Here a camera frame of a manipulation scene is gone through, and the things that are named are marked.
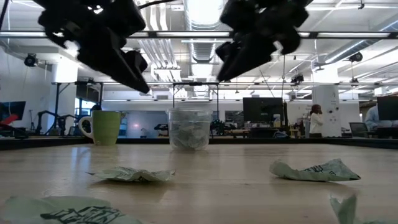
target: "green mug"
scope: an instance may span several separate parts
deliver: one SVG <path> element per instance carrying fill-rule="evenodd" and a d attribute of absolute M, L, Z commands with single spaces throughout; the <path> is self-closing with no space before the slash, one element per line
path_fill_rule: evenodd
<path fill-rule="evenodd" d="M 83 129 L 83 122 L 89 121 L 91 132 Z M 79 129 L 87 137 L 94 140 L 97 146 L 113 146 L 118 140 L 121 114 L 116 111 L 93 111 L 91 117 L 83 117 L 79 120 Z"/>

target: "wooden table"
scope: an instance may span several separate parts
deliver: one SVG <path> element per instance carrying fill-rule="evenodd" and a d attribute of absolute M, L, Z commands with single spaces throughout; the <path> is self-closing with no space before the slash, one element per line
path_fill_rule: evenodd
<path fill-rule="evenodd" d="M 335 158 L 363 179 L 317 183 L 275 178 L 283 159 L 306 168 Z M 167 184 L 101 182 L 85 172 L 114 166 L 177 169 Z M 398 151 L 332 145 L 211 145 L 196 153 L 168 145 L 62 146 L 0 152 L 0 200 L 77 195 L 110 201 L 145 223 L 338 223 L 329 196 L 358 194 L 359 218 L 398 220 Z"/>

